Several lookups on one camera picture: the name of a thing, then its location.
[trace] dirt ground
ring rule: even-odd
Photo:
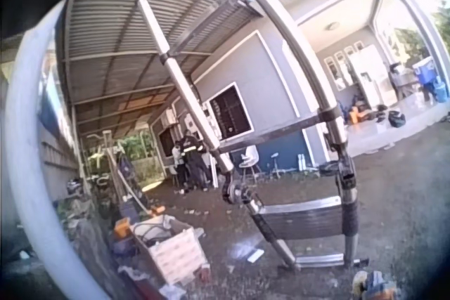
[[[450,124],[440,123],[398,142],[393,148],[354,159],[359,188],[359,258],[365,270],[380,270],[411,296],[449,252]],[[292,203],[335,195],[334,178],[291,176],[256,187],[266,204]],[[167,214],[203,227],[200,240],[212,267],[213,281],[187,286],[189,299],[346,299],[357,270],[304,269],[287,273],[264,241],[245,208],[225,204],[218,190],[174,193],[161,185],[148,193]],[[343,238],[288,243],[295,254],[343,252]],[[247,261],[254,248],[264,255]]]

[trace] blue container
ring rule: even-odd
[[[433,81],[433,89],[435,99],[437,102],[443,103],[448,100],[449,97],[447,96],[447,88],[445,83],[441,80],[441,77],[437,77]]]
[[[435,62],[431,56],[413,65],[413,69],[421,84],[428,84],[436,79],[437,72]]]

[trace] white crate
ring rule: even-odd
[[[170,227],[176,235],[147,248],[141,239],[146,232],[146,239],[157,237]],[[176,220],[174,217],[162,215],[131,226],[141,251],[146,254],[156,267],[160,276],[169,285],[192,277],[201,265],[207,263],[205,253],[195,236],[192,226]]]

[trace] person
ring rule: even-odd
[[[183,157],[181,156],[181,141],[175,142],[175,145],[172,148],[172,155],[174,156],[174,165],[179,185],[180,187],[186,186],[188,180],[188,169],[186,168],[186,163],[184,163]]]
[[[192,135],[192,132],[189,129],[184,131],[184,137],[181,142],[181,155],[189,168],[193,182],[206,191],[212,177],[200,154],[200,152],[205,150],[205,147]],[[207,182],[202,178],[202,172],[205,174]]]

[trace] white door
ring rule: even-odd
[[[371,109],[376,109],[376,106],[381,103],[381,100],[378,95],[375,81],[369,74],[367,63],[359,53],[349,56],[349,60],[356,73],[356,78],[358,79],[361,90],[366,98],[366,102]]]
[[[397,103],[397,95],[394,88],[392,88],[387,68],[377,48],[374,45],[367,46],[359,51],[359,55],[367,64],[369,74],[375,81],[382,104],[389,107]]]

